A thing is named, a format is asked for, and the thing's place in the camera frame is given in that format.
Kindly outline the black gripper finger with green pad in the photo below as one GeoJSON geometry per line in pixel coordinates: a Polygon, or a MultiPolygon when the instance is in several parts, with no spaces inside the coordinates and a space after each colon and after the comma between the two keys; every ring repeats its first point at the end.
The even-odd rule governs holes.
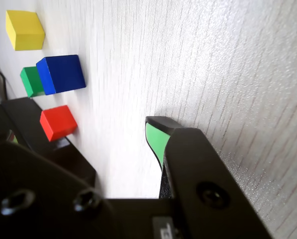
{"type": "Polygon", "coordinates": [[[147,143],[167,174],[187,239],[268,239],[270,234],[204,133],[147,116],[147,143]]]}

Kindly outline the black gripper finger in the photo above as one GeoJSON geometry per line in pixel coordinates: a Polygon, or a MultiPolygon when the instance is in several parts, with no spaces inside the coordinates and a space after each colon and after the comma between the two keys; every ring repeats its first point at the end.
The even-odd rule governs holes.
{"type": "Polygon", "coordinates": [[[0,134],[0,239],[118,238],[94,188],[0,134]]]}

